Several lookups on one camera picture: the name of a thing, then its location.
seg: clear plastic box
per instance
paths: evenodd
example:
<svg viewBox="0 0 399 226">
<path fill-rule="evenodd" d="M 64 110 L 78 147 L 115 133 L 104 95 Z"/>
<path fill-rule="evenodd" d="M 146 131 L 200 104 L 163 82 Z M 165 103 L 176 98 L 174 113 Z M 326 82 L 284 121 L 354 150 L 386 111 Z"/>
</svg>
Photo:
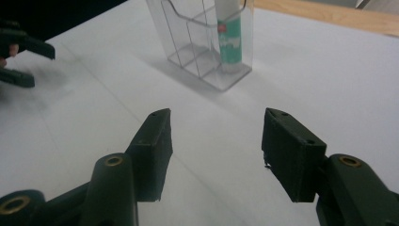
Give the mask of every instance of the clear plastic box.
<svg viewBox="0 0 399 226">
<path fill-rule="evenodd" d="M 240 39 L 231 46 L 240 45 L 241 58 L 234 67 L 220 55 L 223 21 L 216 18 L 214 1 L 147 0 L 147 4 L 168 60 L 216 89 L 226 90 L 252 70 L 253 0 L 242 0 L 239 9 L 224 20 L 240 19 Z"/>
</svg>

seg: transparent divider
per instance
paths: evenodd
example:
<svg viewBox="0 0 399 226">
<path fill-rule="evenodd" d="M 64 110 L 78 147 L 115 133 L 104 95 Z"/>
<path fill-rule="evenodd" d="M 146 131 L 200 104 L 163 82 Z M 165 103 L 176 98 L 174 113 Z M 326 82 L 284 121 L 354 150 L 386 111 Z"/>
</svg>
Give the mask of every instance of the transparent divider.
<svg viewBox="0 0 399 226">
<path fill-rule="evenodd" d="M 226 26 L 216 18 L 213 0 L 147 0 L 147 4 L 170 62 L 219 90 L 230 88 L 251 72 L 253 0 L 244 0 L 240 9 L 225 19 L 239 18 L 240 34 L 230 40 L 220 36 Z M 234 63 L 234 70 L 223 59 L 229 56 L 221 56 L 219 40 L 223 47 L 240 48 L 240 62 Z"/>
</svg>

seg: white table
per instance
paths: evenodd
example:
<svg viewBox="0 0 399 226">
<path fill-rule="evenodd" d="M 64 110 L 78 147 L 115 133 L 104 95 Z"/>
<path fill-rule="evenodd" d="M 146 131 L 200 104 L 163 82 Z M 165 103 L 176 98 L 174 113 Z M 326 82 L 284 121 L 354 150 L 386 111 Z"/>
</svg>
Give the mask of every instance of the white table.
<svg viewBox="0 0 399 226">
<path fill-rule="evenodd" d="M 49 42 L 55 61 L 8 61 L 35 88 L 0 84 L 0 196 L 33 188 L 49 200 L 80 186 L 166 107 L 174 155 L 162 200 L 138 206 L 141 225 L 319 225 L 315 203 L 291 203 L 263 167 L 268 106 L 399 191 L 398 39 L 256 9 L 253 72 L 226 92 L 167 62 L 145 1 Z"/>
</svg>

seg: green label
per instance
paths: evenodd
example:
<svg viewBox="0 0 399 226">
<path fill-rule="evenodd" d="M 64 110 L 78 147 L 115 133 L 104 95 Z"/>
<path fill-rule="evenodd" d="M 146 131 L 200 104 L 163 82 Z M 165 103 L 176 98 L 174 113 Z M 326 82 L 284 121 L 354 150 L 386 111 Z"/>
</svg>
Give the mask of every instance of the green label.
<svg viewBox="0 0 399 226">
<path fill-rule="evenodd" d="M 237 18 L 226 23 L 218 21 L 217 33 L 222 63 L 241 62 L 241 19 Z"/>
</svg>

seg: bottle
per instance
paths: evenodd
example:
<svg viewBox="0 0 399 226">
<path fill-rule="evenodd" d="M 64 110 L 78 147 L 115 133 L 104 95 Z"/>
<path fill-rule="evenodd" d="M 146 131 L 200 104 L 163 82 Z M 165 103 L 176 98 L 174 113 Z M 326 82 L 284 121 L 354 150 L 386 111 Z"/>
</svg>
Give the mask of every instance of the bottle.
<svg viewBox="0 0 399 226">
<path fill-rule="evenodd" d="M 222 71 L 238 73 L 242 64 L 240 0 L 215 0 L 215 11 Z"/>
</svg>

